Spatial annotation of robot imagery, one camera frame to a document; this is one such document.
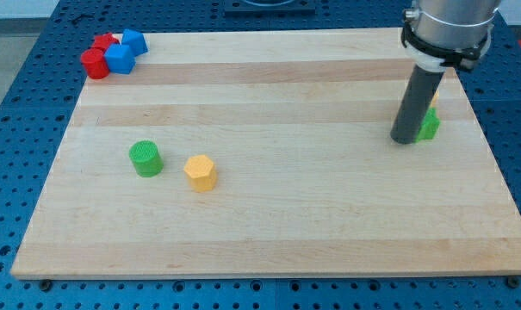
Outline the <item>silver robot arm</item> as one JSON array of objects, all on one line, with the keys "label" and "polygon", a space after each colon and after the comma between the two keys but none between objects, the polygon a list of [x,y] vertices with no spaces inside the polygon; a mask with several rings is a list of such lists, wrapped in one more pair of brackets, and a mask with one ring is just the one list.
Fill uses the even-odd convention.
[{"label": "silver robot arm", "polygon": [[413,0],[405,21],[422,41],[444,49],[479,46],[487,38],[500,0]]}]

